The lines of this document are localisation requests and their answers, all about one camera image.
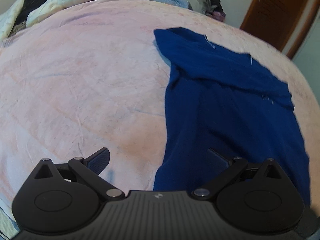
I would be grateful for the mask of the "brown wooden door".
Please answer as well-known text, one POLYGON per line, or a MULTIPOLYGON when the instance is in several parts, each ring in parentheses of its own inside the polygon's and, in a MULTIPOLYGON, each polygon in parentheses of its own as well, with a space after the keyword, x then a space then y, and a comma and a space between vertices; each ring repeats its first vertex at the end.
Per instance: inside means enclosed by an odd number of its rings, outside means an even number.
POLYGON ((292 59, 319 13, 319 0, 252 0, 240 29, 292 59))

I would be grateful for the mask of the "clear plastic bag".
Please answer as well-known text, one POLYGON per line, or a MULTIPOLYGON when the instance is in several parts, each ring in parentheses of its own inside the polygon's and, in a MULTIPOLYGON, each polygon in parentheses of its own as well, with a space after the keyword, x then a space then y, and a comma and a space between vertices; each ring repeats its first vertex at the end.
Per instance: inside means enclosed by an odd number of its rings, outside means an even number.
POLYGON ((193 11, 206 14, 207 11, 210 11, 211 2, 210 0, 188 0, 193 11))

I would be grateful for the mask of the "blue knit sweater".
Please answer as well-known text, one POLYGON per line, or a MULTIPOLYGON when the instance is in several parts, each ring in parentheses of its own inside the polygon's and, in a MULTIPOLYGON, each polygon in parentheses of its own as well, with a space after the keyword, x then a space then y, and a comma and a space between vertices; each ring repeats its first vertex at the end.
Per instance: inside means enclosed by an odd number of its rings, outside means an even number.
POLYGON ((194 191, 241 157, 275 159, 310 204, 309 158, 287 83, 247 53, 185 28, 157 29, 170 62, 165 92, 167 144, 156 191, 194 191))

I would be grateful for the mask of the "pink floral bed sheet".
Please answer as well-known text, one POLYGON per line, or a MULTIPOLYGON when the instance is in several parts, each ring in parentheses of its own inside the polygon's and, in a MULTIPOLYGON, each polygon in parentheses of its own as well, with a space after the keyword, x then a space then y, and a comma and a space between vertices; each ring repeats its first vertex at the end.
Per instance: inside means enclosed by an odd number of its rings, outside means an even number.
POLYGON ((268 43, 199 13, 146 0, 62 10, 1 42, 1 209, 16 239, 319 239, 319 105, 304 76, 268 43), (170 62, 157 29, 185 28, 251 55, 287 83, 309 158, 310 204, 284 171, 277 194, 197 200, 156 191, 167 144, 170 62), (120 200, 35 200, 41 159, 64 164, 101 148, 99 174, 120 200))

